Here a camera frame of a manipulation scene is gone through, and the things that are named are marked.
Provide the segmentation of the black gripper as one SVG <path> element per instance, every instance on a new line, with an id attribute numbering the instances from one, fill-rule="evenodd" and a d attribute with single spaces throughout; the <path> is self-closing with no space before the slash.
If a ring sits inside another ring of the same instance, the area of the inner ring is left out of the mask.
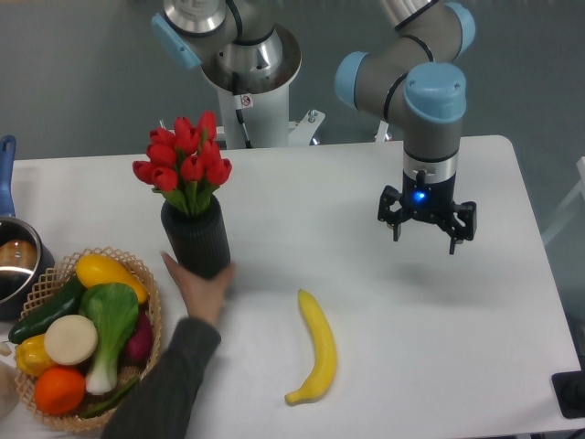
<path id="1" fill-rule="evenodd" d="M 452 233 L 449 254 L 464 241 L 472 241 L 477 228 L 476 203 L 453 199 L 458 159 L 428 162 L 403 159 L 402 189 L 386 186 L 380 195 L 378 220 L 392 230 L 393 241 L 408 220 L 426 222 Z"/>

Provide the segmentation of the dark grey sleeved forearm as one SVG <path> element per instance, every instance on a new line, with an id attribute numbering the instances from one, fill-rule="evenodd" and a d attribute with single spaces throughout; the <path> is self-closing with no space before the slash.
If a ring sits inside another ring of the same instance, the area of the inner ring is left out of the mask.
<path id="1" fill-rule="evenodd" d="M 158 363 L 124 398 L 103 438 L 184 438 L 207 364 L 221 341 L 211 324 L 179 321 Z"/>

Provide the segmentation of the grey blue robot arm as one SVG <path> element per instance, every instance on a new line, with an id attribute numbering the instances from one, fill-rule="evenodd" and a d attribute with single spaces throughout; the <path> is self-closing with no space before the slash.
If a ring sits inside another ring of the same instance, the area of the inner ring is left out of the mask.
<path id="1" fill-rule="evenodd" d="M 473 42 L 473 17 L 444 1 L 382 8 L 397 40 L 377 55 L 347 55 L 335 74 L 340 101 L 404 134 L 402 186 L 383 189 L 378 219 L 394 232 L 416 220 L 438 226 L 452 245 L 470 241 L 476 205 L 453 198 L 466 111 L 466 79 L 454 61 Z M 273 2 L 166 1 L 151 28 L 177 64 L 202 69 L 216 88 L 229 148 L 288 144 L 288 88 L 302 56 Z"/>

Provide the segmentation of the person's bare hand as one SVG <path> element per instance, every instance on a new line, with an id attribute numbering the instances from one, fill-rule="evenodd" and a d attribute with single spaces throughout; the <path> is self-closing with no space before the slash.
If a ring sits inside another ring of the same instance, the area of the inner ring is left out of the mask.
<path id="1" fill-rule="evenodd" d="M 188 271 L 167 252 L 161 252 L 161 257 L 183 298 L 188 316 L 216 327 L 236 265 L 231 263 L 212 279 L 205 279 Z"/>

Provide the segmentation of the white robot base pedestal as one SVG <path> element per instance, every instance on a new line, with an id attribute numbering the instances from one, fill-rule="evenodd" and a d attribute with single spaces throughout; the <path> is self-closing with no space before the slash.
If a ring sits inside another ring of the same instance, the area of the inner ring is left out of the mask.
<path id="1" fill-rule="evenodd" d="M 202 67 L 218 95 L 218 135 L 228 149 L 318 144 L 323 112 L 311 109 L 298 121 L 289 117 L 290 85 L 301 65 L 298 41 L 276 24 L 261 42 L 232 42 Z"/>

